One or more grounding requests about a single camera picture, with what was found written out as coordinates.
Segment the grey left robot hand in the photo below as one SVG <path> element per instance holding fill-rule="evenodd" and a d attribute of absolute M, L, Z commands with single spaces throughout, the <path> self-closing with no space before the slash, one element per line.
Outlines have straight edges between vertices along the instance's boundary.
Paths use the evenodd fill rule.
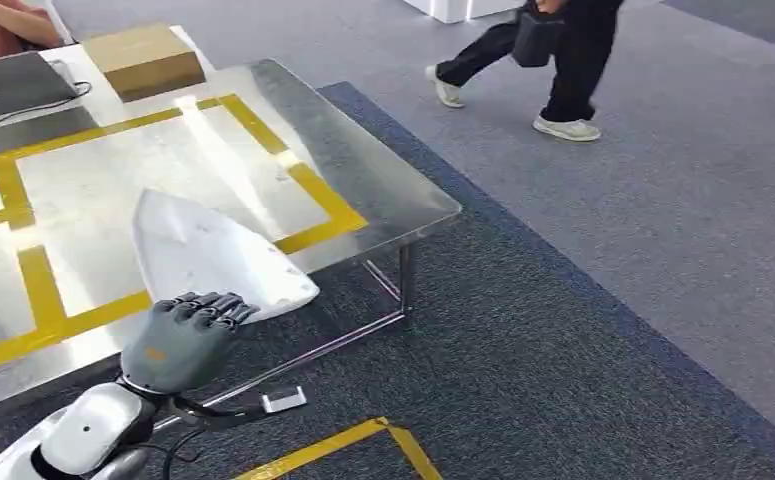
<path fill-rule="evenodd" d="M 187 292 L 156 302 L 120 355 L 121 377 L 158 395 L 199 388 L 214 378 L 260 308 L 235 293 Z"/>

